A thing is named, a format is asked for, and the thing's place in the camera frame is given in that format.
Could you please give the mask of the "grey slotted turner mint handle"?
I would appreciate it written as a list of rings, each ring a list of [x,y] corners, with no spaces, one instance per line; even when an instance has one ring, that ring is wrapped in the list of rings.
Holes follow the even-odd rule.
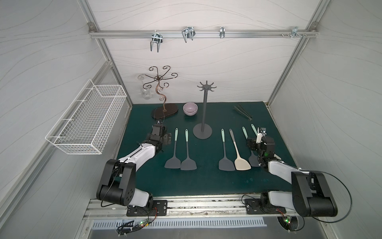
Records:
[[[243,133],[245,135],[245,138],[248,139],[248,134],[247,134],[246,128],[244,126],[242,127],[242,130],[243,130]],[[255,156],[253,151],[250,151],[250,152],[251,152],[251,155],[248,158],[250,165],[252,167],[260,167],[259,162],[257,160],[257,156]]]

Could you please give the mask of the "grey spatula mint handle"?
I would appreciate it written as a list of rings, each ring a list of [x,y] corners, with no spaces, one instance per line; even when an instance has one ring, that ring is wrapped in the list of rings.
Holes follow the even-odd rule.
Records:
[[[221,171],[235,171],[234,163],[229,160],[226,156],[226,146],[225,146],[225,131],[221,129],[221,138],[223,144],[223,158],[218,163],[218,168]]]

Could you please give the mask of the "grey utensil mint handle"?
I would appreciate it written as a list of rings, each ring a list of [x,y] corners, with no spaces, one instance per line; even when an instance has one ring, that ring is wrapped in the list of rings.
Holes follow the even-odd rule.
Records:
[[[190,158],[190,151],[189,151],[189,131],[188,129],[185,129],[185,140],[186,140],[186,159],[181,162],[181,170],[182,171],[192,171],[197,169],[196,162]]]

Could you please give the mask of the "beige spatula grey handle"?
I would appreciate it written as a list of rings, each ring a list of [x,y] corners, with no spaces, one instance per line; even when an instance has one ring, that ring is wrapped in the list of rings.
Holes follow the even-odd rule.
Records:
[[[236,159],[234,161],[234,166],[235,166],[236,170],[238,170],[238,171],[250,170],[251,165],[249,164],[249,162],[247,160],[243,159],[239,153],[237,143],[235,140],[235,136],[234,136],[233,130],[231,128],[229,129],[229,133],[230,133],[230,136],[231,136],[231,139],[233,141],[235,151],[236,151]]]

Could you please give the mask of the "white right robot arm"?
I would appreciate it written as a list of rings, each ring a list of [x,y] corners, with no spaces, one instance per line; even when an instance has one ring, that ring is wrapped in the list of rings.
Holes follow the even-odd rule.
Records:
[[[266,207],[281,207],[296,211],[302,217],[335,217],[338,208],[322,172],[306,171],[284,163],[274,153],[272,137],[260,140],[247,138],[246,144],[258,154],[259,166],[291,184],[291,192],[268,191],[261,196]]]

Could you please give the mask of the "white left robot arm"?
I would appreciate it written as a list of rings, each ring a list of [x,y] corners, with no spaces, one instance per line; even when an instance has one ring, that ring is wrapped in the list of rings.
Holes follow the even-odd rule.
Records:
[[[151,134],[127,156],[108,160],[102,172],[96,198],[121,206],[150,207],[152,196],[136,188],[136,172],[170,140],[171,134],[168,133]]]

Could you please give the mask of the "beige spoon mint handle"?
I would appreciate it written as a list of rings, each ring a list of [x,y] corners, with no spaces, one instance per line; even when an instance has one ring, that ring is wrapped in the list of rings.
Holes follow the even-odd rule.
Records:
[[[251,124],[251,128],[253,130],[253,132],[255,133],[256,135],[256,138],[257,138],[257,128],[255,128],[255,126],[253,124]],[[272,137],[270,136],[265,136],[262,138],[262,141],[260,143],[260,147],[259,147],[259,150],[257,150],[257,154],[259,155],[259,157],[262,157],[262,158],[269,158],[269,159],[275,159],[275,160],[281,160],[281,158],[275,154],[275,141]]]

